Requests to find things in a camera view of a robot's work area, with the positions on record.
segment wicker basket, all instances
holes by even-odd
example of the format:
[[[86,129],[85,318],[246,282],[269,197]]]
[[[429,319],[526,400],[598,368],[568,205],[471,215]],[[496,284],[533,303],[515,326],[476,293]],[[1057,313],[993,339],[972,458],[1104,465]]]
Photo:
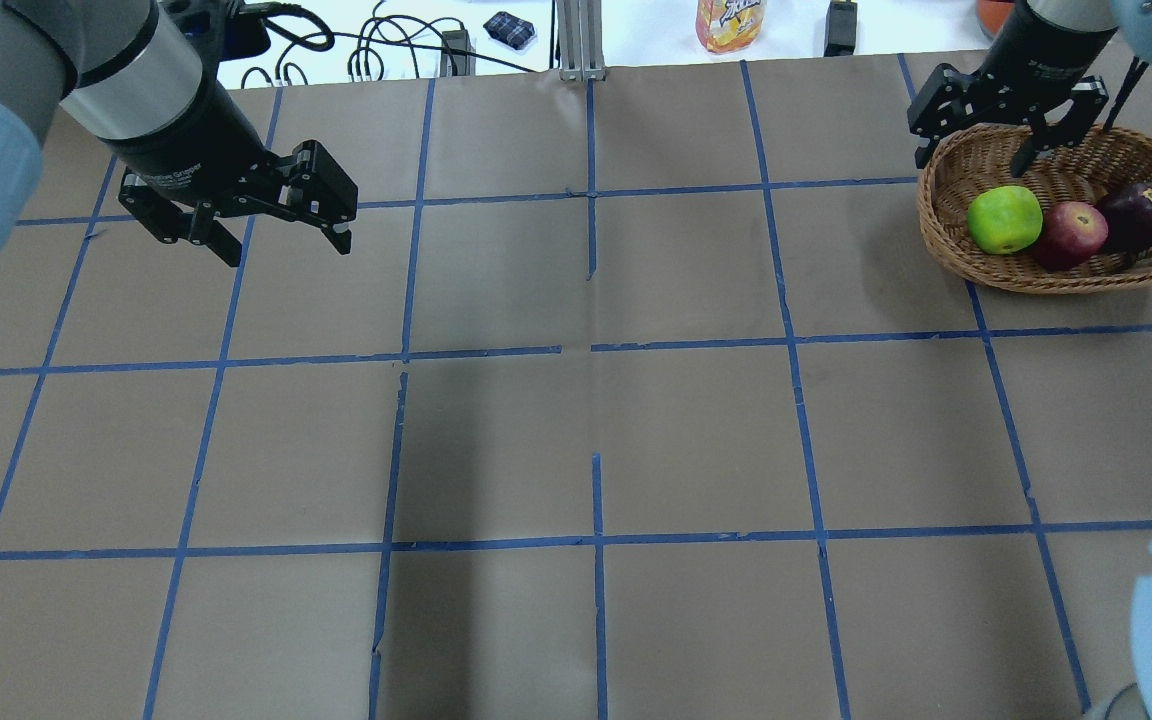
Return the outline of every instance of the wicker basket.
[[[1000,184],[1024,184],[1043,210],[1061,200],[1096,202],[1134,182],[1152,182],[1152,139],[1134,129],[1100,126],[1077,147],[1061,147],[1037,160],[1024,177],[1013,179],[1011,156],[1028,128],[977,126],[955,132],[932,156],[918,181],[923,241],[950,273],[1002,290],[1085,293],[1128,290],[1152,285],[1152,247],[1135,262],[1123,253],[1098,255],[1074,270],[1049,273],[1029,258],[987,255],[967,229],[968,205]]]

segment floor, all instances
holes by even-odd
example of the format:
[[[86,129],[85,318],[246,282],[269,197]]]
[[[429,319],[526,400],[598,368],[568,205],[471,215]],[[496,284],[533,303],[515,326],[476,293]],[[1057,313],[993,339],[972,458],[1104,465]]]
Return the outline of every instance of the floor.
[[[1152,290],[929,258],[901,118],[941,59],[245,91],[364,209],[346,258],[236,220],[237,272],[127,222],[60,118],[0,255],[0,720],[1055,720],[1132,682]]]

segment orange object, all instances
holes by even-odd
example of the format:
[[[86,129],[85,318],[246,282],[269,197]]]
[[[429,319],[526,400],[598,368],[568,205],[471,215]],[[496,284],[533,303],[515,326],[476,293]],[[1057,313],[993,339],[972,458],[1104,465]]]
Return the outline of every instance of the orange object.
[[[696,6],[696,38],[710,53],[748,47],[763,29],[767,0],[700,0]]]
[[[977,18],[980,21],[980,29],[991,40],[998,36],[1002,29],[1002,23],[1007,22],[1007,15],[1011,14],[1013,0],[977,0]]]

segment power adapter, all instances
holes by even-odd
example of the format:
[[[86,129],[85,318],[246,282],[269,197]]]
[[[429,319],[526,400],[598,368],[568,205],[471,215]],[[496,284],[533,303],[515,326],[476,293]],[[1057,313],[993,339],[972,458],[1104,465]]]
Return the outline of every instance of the power adapter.
[[[439,77],[465,77],[473,74],[473,46],[470,44],[470,33],[463,29],[449,29],[444,31],[444,55],[439,59]]]
[[[824,55],[851,55],[856,51],[856,3],[852,0],[829,0],[824,15]]]

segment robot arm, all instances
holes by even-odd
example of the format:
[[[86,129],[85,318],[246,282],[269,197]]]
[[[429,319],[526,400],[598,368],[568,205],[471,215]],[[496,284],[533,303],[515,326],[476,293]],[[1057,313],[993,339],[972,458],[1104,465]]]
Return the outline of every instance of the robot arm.
[[[59,103],[127,162],[119,200],[161,242],[185,238],[237,266],[242,245],[215,219],[265,213],[314,225],[347,253],[353,180],[319,142],[285,158],[266,150],[217,82],[221,60],[268,48],[262,18],[297,10],[242,0],[0,0],[0,247],[41,174]]]
[[[1028,124],[1032,137],[1011,159],[1020,177],[1038,152],[1078,145],[1100,116],[1108,91],[1084,77],[1120,29],[1135,53],[1152,63],[1152,0],[1016,0],[980,68],[965,74],[938,65],[908,111],[909,129],[927,143],[919,168],[950,132],[977,123]],[[1055,124],[1048,111],[1070,109]]]

